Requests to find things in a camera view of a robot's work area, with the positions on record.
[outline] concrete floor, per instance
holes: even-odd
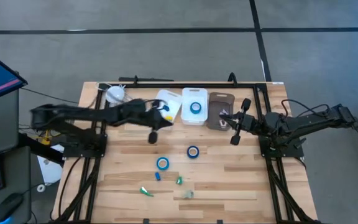
[[[261,27],[358,27],[356,0],[256,0]],[[0,0],[0,30],[253,27],[243,0]],[[272,80],[306,105],[348,106],[358,117],[358,32],[264,33]],[[85,81],[119,77],[264,81],[254,33],[0,35],[0,59],[28,88],[78,101]],[[20,122],[50,98],[21,92]],[[303,111],[291,105],[293,114]],[[358,134],[324,130],[304,145],[319,219],[358,223]],[[33,183],[40,182],[34,164]],[[48,220],[56,187],[34,194]]]

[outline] small blue object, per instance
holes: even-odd
[[[169,111],[169,106],[163,105],[163,106],[162,106],[162,109],[163,109],[163,110],[166,110],[166,111]]]
[[[200,113],[201,111],[201,104],[200,103],[197,103],[197,102],[194,102],[190,105],[190,111],[193,113],[193,114],[198,114]]]
[[[198,149],[197,146],[190,146],[188,149],[187,149],[187,156],[190,158],[190,159],[196,159],[198,157],[198,155],[200,154],[200,150]]]
[[[166,163],[165,166],[161,166],[161,165],[160,165],[160,163],[161,163],[162,161],[165,161],[165,163]],[[165,157],[159,157],[159,159],[157,159],[157,167],[158,167],[159,170],[167,170],[168,167],[169,167],[169,161],[168,161],[168,159],[165,158]]]
[[[160,174],[159,174],[158,172],[155,173],[155,178],[156,178],[157,180],[161,180]]]

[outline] white container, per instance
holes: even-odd
[[[161,116],[166,120],[169,120],[167,119],[167,117],[169,116],[172,117],[171,122],[173,123],[181,106],[181,101],[182,101],[181,95],[172,93],[171,91],[168,90],[160,90],[155,98],[159,100],[163,100],[168,103],[167,106],[169,107],[169,111],[160,110],[160,113]]]
[[[187,125],[203,125],[208,119],[208,91],[203,88],[184,88],[181,92],[181,120]],[[194,114],[190,110],[192,103],[199,103],[201,111]]]

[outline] desk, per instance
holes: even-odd
[[[287,98],[284,85],[267,83],[267,88],[272,110],[284,113],[280,104]],[[143,99],[155,98],[158,91],[154,88],[127,89],[131,97]],[[181,93],[177,88],[170,91]],[[214,91],[233,94],[236,97],[234,111],[240,110],[244,98],[250,98],[252,104],[248,113],[257,116],[252,90],[208,89],[209,93]],[[94,83],[85,83],[80,106],[89,106],[96,94]],[[90,126],[86,121],[75,124],[81,128]],[[242,132],[240,144],[232,146],[229,141],[233,131],[187,126],[181,122],[180,115],[172,130],[158,132],[154,145],[147,143],[149,132],[150,128],[131,124],[107,128],[108,147],[101,160],[92,223],[142,223],[144,218],[149,218],[151,223],[216,223],[218,219],[224,223],[275,223],[266,163],[260,155],[257,136]],[[187,157],[186,149],[190,145],[199,147],[197,159]],[[155,163],[160,156],[169,158],[170,168],[160,172],[162,181],[157,182]],[[53,209],[54,218],[65,177],[74,161],[72,158],[65,162]],[[283,158],[283,163],[290,193],[306,214],[317,219],[305,168],[294,158]],[[78,191],[82,165],[83,159],[68,179],[62,209]],[[183,177],[183,185],[175,183],[179,175]],[[141,194],[142,186],[155,197]],[[187,190],[194,191],[193,199],[182,197]],[[279,195],[285,218],[284,202]],[[87,198],[85,195],[80,218],[85,217]]]

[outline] black metal frame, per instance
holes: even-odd
[[[193,88],[251,88],[254,92],[255,105],[256,105],[256,109],[257,109],[258,118],[261,118],[263,115],[261,100],[259,98],[259,92],[262,92],[262,94],[263,94],[263,100],[264,100],[264,103],[266,106],[266,111],[267,112],[271,111],[266,83],[238,83],[237,78],[233,73],[230,74],[229,80],[227,83],[158,83],[158,81],[155,81],[155,83],[147,83],[147,82],[139,83],[138,80],[139,79],[137,77],[135,77],[134,82],[132,84],[126,84],[126,88],[185,88],[185,87],[193,87]],[[107,84],[103,84],[103,83],[99,84],[99,88],[102,90],[106,90],[109,87],[110,86]],[[98,91],[98,95],[96,98],[96,108],[100,108],[100,106],[101,106],[101,95],[103,93],[102,90]],[[109,103],[106,101],[105,107],[108,107],[108,106],[109,106]],[[92,128],[95,128],[95,127],[96,127],[96,123],[92,123]],[[104,134],[105,132],[106,132],[106,123],[102,123],[101,133]],[[95,169],[99,170],[100,160],[101,160],[100,158],[95,159],[93,170],[95,170]],[[296,204],[295,200],[292,198],[292,196],[288,192],[287,181],[285,178],[284,166],[283,166],[281,157],[275,158],[275,160],[277,162],[277,167],[278,167],[278,175],[274,171],[272,158],[265,157],[265,160],[266,160],[266,166],[267,166],[267,173],[269,176],[270,191],[272,194],[272,201],[273,201],[276,222],[282,223],[282,224],[284,224],[284,223],[287,223],[287,224],[289,224],[289,223],[314,223],[314,220],[309,218],[303,212],[303,210]],[[89,164],[90,164],[90,159],[86,158],[84,165],[83,165],[83,173],[81,175],[79,191],[84,191],[83,187],[85,186],[85,183],[86,182],[89,183],[88,182],[89,179],[87,179]],[[94,198],[96,196],[95,193],[96,193],[97,181],[98,181],[97,178],[93,179],[93,182],[92,182],[91,188],[90,188],[90,194],[89,194],[89,198],[88,198],[88,207],[86,209],[86,218],[85,218],[85,220],[88,220],[88,221],[91,220],[91,216],[92,216],[93,203],[94,203]],[[277,193],[276,187],[278,187],[278,189],[281,191],[281,193],[284,196],[285,208],[286,208],[287,217],[288,217],[287,220],[284,220],[282,218],[282,214],[280,211],[280,204],[278,202],[278,193]],[[75,210],[74,220],[79,220],[80,212],[81,212],[81,202],[78,204],[78,206]],[[297,214],[297,216],[300,218],[300,220],[301,220],[300,222],[295,221],[293,212],[295,212]]]

